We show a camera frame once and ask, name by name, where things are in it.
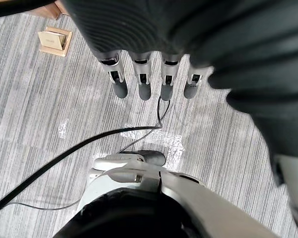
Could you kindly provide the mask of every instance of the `robotic hand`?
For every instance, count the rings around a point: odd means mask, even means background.
[[[16,2],[0,3],[0,16],[52,0]],[[173,82],[179,80],[176,75],[182,55],[190,55],[184,89],[188,99],[214,69],[209,84],[231,89],[227,102],[250,114],[264,136],[276,184],[287,185],[298,226],[298,0],[63,2],[120,98],[128,93],[121,50],[128,51],[133,60],[143,100],[151,95],[152,51],[162,54],[164,100],[172,97]]]

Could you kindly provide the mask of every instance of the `wooden stand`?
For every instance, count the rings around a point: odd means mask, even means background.
[[[62,29],[54,28],[54,27],[50,27],[50,26],[47,26],[45,31],[52,31],[52,32],[56,32],[56,33],[66,35],[66,40],[65,40],[65,43],[63,45],[63,50],[57,50],[57,49],[53,49],[53,48],[49,48],[49,47],[41,45],[40,46],[40,51],[45,52],[45,53],[54,54],[54,55],[57,55],[57,56],[65,57],[68,50],[69,50],[70,42],[71,42],[71,39],[72,39],[72,34],[73,34],[72,31],[66,31],[66,30],[62,30]]]

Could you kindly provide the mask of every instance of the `striped carpet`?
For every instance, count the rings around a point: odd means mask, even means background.
[[[38,31],[73,31],[68,55],[40,53]],[[109,80],[68,16],[59,20],[19,14],[0,18],[0,198],[67,148],[103,131],[156,124],[160,58],[153,54],[152,97],[138,96],[131,60],[123,53],[128,96],[114,96]],[[133,149],[167,155],[167,167],[202,180],[283,238],[298,238],[287,191],[273,182],[266,145],[251,119],[232,110],[226,91],[203,82],[186,100],[184,57],[163,130]],[[133,135],[114,135],[85,146],[44,174],[14,201],[59,207],[83,193],[93,158],[115,153]],[[52,237],[75,207],[38,211],[10,205],[0,212],[0,238]]]

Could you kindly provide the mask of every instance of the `white tape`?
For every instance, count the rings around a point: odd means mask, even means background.
[[[126,123],[124,127],[133,127],[134,125]],[[121,136],[137,140],[146,135],[149,130],[135,130],[120,133]],[[161,130],[154,130],[150,135],[142,140],[143,142],[168,146],[167,161],[165,168],[172,171],[178,171],[181,156],[184,151],[182,145],[182,136],[174,135]]]
[[[60,126],[58,127],[59,132],[59,138],[65,139],[66,138],[66,127],[68,125],[69,119],[65,119],[65,121],[60,123]]]

